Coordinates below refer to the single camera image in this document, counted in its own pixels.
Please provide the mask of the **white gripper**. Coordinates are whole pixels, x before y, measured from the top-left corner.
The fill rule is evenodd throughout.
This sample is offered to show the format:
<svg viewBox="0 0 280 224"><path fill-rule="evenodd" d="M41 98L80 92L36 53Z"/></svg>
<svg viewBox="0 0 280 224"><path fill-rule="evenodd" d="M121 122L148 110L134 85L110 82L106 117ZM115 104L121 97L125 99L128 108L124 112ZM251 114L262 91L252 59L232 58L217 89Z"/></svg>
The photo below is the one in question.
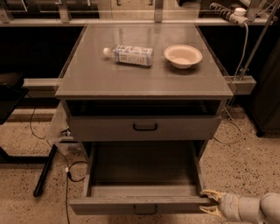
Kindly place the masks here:
<svg viewBox="0 0 280 224"><path fill-rule="evenodd" d="M199 209L207 214L211 214L217 217L222 215L229 221L241 221L239 215L239 196L233 193L217 192L214 190L203 190L200 192L201 196L207 196L210 199L214 199L216 202L220 202L217 206L200 206Z"/></svg>

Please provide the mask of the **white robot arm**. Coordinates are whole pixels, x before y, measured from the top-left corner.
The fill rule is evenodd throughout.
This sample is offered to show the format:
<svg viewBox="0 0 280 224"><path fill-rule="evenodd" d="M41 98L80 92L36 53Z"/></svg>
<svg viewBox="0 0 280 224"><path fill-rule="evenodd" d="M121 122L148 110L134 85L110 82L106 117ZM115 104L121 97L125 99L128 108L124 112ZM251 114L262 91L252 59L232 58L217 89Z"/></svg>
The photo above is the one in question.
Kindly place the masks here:
<svg viewBox="0 0 280 224"><path fill-rule="evenodd" d="M280 194L268 192L261 198L245 197L230 192L203 190L201 193L214 199L217 206L200 206L204 213L232 222L251 224L280 224Z"/></svg>

